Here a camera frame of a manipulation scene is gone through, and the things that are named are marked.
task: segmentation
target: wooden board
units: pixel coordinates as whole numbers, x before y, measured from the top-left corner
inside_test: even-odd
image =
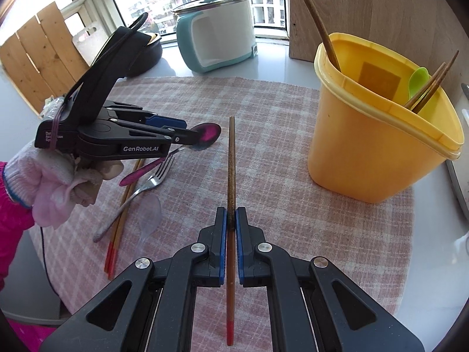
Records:
[[[313,0],[329,33],[357,35],[397,51],[432,74],[456,49],[442,86],[453,103],[469,81],[469,39],[445,0]],[[290,0],[290,57],[313,62],[319,34],[302,0]]]
[[[16,35],[11,36],[0,47],[0,60],[24,98],[36,112],[41,112],[44,100],[53,95],[53,92],[34,68]]]
[[[55,2],[38,13],[45,35],[73,79],[78,81],[88,70],[83,57],[72,43],[72,35]]]
[[[45,36],[36,16],[18,30],[21,44],[56,97],[67,93],[74,79]]]

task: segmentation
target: black cable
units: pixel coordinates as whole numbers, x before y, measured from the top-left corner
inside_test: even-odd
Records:
[[[49,286],[51,286],[52,291],[54,292],[55,295],[59,296],[57,294],[57,291],[54,290],[54,286],[51,283],[51,280],[49,278],[49,273],[47,271],[47,264],[45,262],[45,248],[44,248],[44,232],[42,230],[42,227],[39,226],[39,229],[41,230],[41,244],[42,244],[42,260],[44,262],[44,270],[45,270],[45,276],[47,278],[47,281],[49,282]]]

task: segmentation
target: black pot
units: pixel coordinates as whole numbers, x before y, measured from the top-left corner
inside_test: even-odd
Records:
[[[156,34],[156,38],[149,43],[140,53],[134,64],[130,67],[127,76],[132,78],[150,70],[161,60],[163,47],[161,46],[161,35]]]

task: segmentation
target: metal screw cap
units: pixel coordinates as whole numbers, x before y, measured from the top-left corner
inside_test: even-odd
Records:
[[[317,268],[326,268],[329,262],[324,257],[316,257],[313,259],[313,263]]]
[[[135,261],[135,267],[137,268],[147,268],[149,266],[148,258],[139,258]]]
[[[201,253],[205,250],[205,245],[203,243],[194,243],[192,246],[191,246],[191,250],[194,252],[194,253]]]
[[[272,250],[272,245],[267,242],[262,242],[259,245],[257,245],[257,249],[259,251],[262,251],[262,253],[268,253],[269,251]]]

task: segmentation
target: pot lid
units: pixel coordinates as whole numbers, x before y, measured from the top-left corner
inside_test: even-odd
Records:
[[[214,5],[226,4],[231,2],[238,2],[244,0],[194,0],[186,4],[179,5],[173,9],[174,14],[180,14],[187,11],[200,11],[202,9],[209,9]]]

